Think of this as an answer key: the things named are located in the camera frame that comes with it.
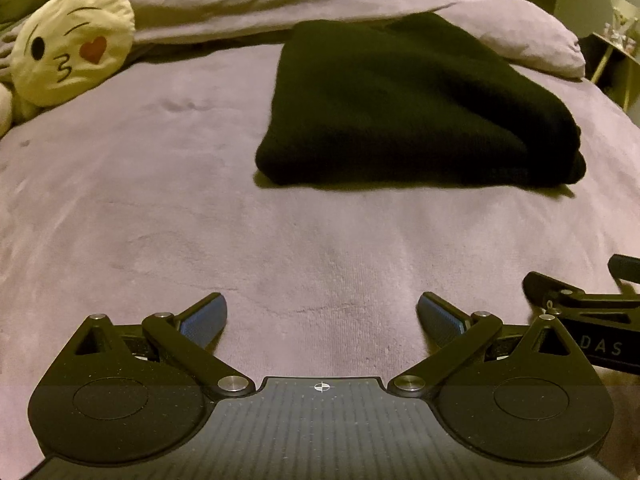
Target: kissing mouth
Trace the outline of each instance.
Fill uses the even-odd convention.
[[[71,56],[69,56],[69,54],[62,54],[62,56],[57,56],[53,59],[62,59],[62,61],[60,61],[60,64],[58,65],[58,72],[66,72],[66,74],[63,75],[61,79],[58,79],[58,82],[62,83],[67,77],[71,75],[71,72],[73,70],[70,66],[65,66],[65,63],[69,62]]]

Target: folded black garment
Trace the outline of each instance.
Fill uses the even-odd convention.
[[[279,185],[436,180],[574,184],[564,103],[432,12],[385,27],[319,20],[285,43],[255,163]]]

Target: silver bolt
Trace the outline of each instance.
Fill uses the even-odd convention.
[[[418,392],[426,386],[424,379],[415,375],[401,375],[394,379],[394,385],[404,392]]]
[[[238,375],[228,375],[218,381],[220,389],[226,392],[239,392],[240,390],[244,390],[248,385],[249,381]]]

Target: wooden table leg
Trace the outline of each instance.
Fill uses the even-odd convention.
[[[625,104],[622,107],[625,114],[629,108],[629,98],[631,96],[631,83],[633,81],[633,74],[634,74],[634,62],[631,61],[630,59],[627,59],[627,65],[628,65],[628,68],[626,69]]]
[[[613,45],[609,45],[607,47],[607,51],[604,53],[604,56],[602,56],[602,59],[600,60],[600,64],[598,65],[598,68],[596,69],[595,74],[593,74],[593,77],[591,78],[591,82],[594,85],[598,84],[600,76],[604,72],[604,67],[606,67],[607,61],[609,61],[609,58],[611,57],[612,53],[613,53]]]

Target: emoji pillow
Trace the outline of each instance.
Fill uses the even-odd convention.
[[[129,0],[50,0],[24,22],[11,54],[17,97],[60,105],[115,74],[133,44]]]

